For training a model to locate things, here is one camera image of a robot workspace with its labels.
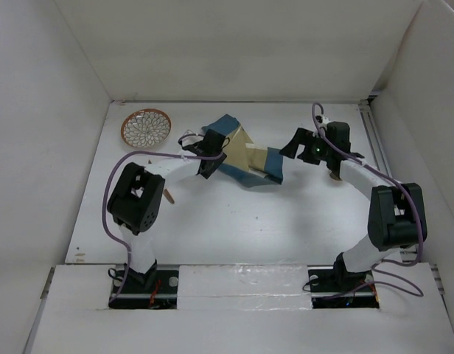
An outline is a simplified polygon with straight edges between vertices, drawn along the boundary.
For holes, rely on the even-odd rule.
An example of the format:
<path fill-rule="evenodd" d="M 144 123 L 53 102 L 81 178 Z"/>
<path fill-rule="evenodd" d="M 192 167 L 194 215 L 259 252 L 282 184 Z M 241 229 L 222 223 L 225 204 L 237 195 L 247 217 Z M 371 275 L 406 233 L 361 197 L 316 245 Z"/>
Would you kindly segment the blue and tan placemat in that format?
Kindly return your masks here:
<path fill-rule="evenodd" d="M 228 139 L 223 148 L 226 159 L 218 168 L 220 172 L 245 188 L 282 184 L 283 156 L 279 150 L 255 144 L 237 118 L 225 114 L 202 127 L 202 132 L 208 130 Z"/>

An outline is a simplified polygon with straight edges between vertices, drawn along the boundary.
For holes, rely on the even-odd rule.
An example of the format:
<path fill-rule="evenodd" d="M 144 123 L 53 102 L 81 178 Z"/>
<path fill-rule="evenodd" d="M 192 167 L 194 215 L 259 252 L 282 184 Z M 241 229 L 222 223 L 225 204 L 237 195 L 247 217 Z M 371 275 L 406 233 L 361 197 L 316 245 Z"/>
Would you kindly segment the white and brown cup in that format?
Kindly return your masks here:
<path fill-rule="evenodd" d="M 333 172 L 329 173 L 329 177 L 333 179 L 334 181 L 341 181 L 341 178 L 337 175 L 335 175 Z"/>

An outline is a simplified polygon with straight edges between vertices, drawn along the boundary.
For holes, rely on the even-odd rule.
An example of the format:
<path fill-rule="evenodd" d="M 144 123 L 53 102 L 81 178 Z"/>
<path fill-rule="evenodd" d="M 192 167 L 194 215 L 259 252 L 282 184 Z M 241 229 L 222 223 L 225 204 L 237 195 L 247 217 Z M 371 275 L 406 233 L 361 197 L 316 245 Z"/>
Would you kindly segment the floral plate with orange rim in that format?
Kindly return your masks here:
<path fill-rule="evenodd" d="M 125 118 L 120 128 L 120 135 L 126 145 L 146 149 L 163 143 L 171 129 L 172 121 L 165 112 L 155 108 L 146 108 Z"/>

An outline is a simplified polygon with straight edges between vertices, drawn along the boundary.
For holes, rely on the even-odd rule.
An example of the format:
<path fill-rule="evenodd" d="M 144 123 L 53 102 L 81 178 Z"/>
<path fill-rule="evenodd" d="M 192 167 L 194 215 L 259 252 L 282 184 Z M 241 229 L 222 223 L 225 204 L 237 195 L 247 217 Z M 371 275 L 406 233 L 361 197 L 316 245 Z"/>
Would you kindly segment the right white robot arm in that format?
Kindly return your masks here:
<path fill-rule="evenodd" d="M 335 177 L 369 200 L 366 236 L 336 257 L 332 270 L 318 278 L 319 284 L 347 291 L 364 280 L 373 266 L 388 262 L 390 254 L 423 247 L 427 225 L 422 188 L 381 173 L 353 152 L 347 123 L 319 116 L 315 130 L 298 128 L 279 153 L 308 164 L 324 163 Z"/>

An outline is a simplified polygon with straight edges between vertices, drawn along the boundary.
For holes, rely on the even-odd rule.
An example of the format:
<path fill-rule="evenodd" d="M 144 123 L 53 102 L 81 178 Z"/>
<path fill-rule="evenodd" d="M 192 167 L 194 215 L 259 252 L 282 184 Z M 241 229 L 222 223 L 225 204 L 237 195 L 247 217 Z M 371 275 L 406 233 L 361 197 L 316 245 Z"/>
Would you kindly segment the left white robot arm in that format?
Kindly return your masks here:
<path fill-rule="evenodd" d="M 178 153 L 137 150 L 116 163 L 105 186 L 102 225 L 110 239 L 126 248 L 122 285 L 130 282 L 142 293 L 153 288 L 157 261 L 147 232 L 158 217 L 164 190 L 191 176 L 208 179 L 226 159 L 223 149 L 229 143 L 227 136 L 209 129 L 182 136 Z"/>

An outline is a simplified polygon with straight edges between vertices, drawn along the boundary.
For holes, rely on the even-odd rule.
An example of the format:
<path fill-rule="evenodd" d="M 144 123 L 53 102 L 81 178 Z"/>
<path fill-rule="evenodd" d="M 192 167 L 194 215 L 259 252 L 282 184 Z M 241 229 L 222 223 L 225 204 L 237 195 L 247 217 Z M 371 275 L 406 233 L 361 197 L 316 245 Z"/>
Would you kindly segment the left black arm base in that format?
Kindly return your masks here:
<path fill-rule="evenodd" d="M 131 276 L 121 283 L 123 269 L 110 268 L 113 280 L 108 307 L 116 310 L 175 310 L 178 301 L 179 268 L 161 267 L 146 288 Z"/>

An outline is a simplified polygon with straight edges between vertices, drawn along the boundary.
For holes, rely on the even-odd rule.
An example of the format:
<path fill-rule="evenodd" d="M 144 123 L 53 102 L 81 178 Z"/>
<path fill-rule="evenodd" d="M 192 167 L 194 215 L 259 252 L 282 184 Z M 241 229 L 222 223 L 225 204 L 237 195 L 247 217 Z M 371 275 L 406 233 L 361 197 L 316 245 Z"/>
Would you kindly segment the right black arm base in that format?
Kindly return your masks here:
<path fill-rule="evenodd" d="M 302 290 L 311 294 L 314 310 L 380 307 L 374 285 L 365 285 L 374 280 L 370 271 L 340 279 L 332 268 L 312 267 L 308 276 Z"/>

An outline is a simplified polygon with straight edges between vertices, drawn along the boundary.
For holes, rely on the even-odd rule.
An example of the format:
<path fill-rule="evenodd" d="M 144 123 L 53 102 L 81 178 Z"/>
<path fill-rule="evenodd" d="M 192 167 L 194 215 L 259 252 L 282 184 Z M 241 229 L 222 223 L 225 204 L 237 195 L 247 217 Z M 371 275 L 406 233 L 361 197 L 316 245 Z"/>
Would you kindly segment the white front board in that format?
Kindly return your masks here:
<path fill-rule="evenodd" d="M 417 298 L 377 286 L 378 308 L 315 309 L 305 265 L 184 265 L 174 310 L 114 310 L 105 265 L 59 265 L 34 353 L 454 353 L 430 266 Z"/>

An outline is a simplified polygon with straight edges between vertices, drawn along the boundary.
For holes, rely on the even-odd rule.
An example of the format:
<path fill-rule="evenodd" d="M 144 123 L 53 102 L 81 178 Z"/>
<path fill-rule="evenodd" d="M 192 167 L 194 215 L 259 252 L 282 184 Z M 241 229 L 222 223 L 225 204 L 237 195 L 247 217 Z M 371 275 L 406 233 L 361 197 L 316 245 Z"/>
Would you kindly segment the aluminium side rail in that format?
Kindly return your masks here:
<path fill-rule="evenodd" d="M 367 137 L 369 139 L 369 144 L 371 145 L 374 163 L 376 164 L 377 169 L 380 170 L 380 172 L 386 174 L 387 176 L 392 177 L 392 172 L 385 155 L 383 144 L 377 131 L 377 125 L 374 121 L 369 100 L 368 99 L 360 100 L 360 102 L 358 103 L 358 108 L 360 111 L 364 128 L 366 130 Z M 411 258 L 411 256 L 416 255 L 416 252 L 417 252 L 416 246 L 412 246 L 408 249 L 402 250 L 400 254 L 401 256 L 404 257 L 403 262 L 409 263 L 413 259 Z M 444 299 L 445 293 L 443 285 L 441 283 L 441 279 L 439 277 L 438 267 L 436 265 L 430 265 L 430 270 L 433 273 L 433 277 L 439 290 L 439 293 L 442 299 Z"/>

